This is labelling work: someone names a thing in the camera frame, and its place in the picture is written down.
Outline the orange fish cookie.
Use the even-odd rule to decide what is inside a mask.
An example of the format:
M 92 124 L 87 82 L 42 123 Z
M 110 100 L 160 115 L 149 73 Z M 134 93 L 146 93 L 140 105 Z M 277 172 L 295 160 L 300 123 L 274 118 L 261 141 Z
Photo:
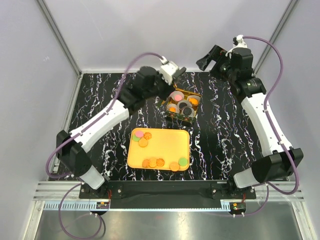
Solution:
M 197 106 L 199 104 L 199 101 L 196 98 L 189 98 L 188 100 L 193 106 Z
M 176 113 L 177 112 L 177 108 L 176 107 L 170 107 L 168 109 L 170 112 Z

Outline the black sandwich cookie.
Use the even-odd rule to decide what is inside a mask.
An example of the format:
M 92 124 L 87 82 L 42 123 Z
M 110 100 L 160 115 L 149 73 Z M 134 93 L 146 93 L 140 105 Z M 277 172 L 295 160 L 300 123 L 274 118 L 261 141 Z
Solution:
M 190 106 L 190 104 L 187 103 L 186 101 L 180 101 L 180 102 L 178 103 L 178 107 L 179 107 L 180 109 L 183 109 L 183 108 L 189 107 L 189 106 Z
M 190 116 L 193 112 L 193 109 L 190 108 L 190 107 L 186 107 L 183 109 L 183 114 L 186 115 L 186 116 Z

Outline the green gold cookie tin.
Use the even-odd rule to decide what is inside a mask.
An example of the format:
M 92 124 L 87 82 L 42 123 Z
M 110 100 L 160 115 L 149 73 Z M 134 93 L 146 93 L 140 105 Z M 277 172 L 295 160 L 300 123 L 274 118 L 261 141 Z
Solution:
M 197 120 L 202 95 L 176 88 L 165 105 L 166 121 L 191 127 Z

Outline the orange fish cookie top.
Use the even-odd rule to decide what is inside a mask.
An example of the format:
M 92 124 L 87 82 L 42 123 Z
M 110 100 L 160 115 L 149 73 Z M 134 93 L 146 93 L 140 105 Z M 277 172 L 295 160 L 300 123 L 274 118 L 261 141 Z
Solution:
M 193 106 L 197 106 L 199 104 L 199 101 L 196 98 L 189 98 L 188 100 Z

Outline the black sandwich cookie bottom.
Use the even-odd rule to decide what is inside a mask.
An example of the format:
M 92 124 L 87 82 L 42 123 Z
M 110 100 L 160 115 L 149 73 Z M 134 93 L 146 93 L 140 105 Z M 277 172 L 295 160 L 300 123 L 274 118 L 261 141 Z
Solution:
M 190 108 L 190 107 L 186 107 L 183 109 L 183 114 L 186 115 L 186 116 L 190 116 L 193 112 L 193 109 Z

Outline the gold tin lid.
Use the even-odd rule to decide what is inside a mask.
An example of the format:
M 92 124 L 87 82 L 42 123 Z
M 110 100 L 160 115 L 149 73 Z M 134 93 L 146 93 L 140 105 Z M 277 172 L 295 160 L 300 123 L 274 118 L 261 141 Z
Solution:
M 166 102 L 170 99 L 170 97 L 166 98 L 165 100 L 162 100 L 162 99 L 158 99 L 158 102 L 156 104 L 156 106 L 158 108 L 161 108 L 163 105 L 166 105 Z

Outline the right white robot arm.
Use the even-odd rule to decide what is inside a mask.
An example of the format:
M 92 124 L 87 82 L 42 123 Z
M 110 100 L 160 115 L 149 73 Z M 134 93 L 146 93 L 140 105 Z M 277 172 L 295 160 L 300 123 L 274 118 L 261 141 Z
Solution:
M 245 40 L 233 38 L 230 50 L 214 45 L 196 65 L 201 71 L 214 62 L 210 75 L 229 83 L 230 91 L 247 113 L 259 139 L 262 158 L 232 177 L 227 185 L 228 195 L 239 198 L 248 187 L 267 184 L 276 191 L 291 195 L 298 190 L 300 178 L 297 167 L 304 157 L 301 148 L 294 148 L 281 130 L 271 109 L 272 89 L 266 90 L 253 69 L 254 55 Z

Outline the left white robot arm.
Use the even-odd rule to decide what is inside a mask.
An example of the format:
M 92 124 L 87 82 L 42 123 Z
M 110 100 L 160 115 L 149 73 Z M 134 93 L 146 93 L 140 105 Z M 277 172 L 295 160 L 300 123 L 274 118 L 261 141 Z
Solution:
M 87 153 L 107 132 L 140 110 L 150 98 L 163 101 L 175 91 L 174 82 L 186 72 L 174 62 L 162 60 L 158 70 L 142 66 L 131 83 L 125 84 L 127 72 L 121 76 L 114 98 L 109 104 L 80 127 L 56 136 L 56 157 L 71 174 L 90 187 L 97 198 L 108 193 L 105 178 L 94 167 Z

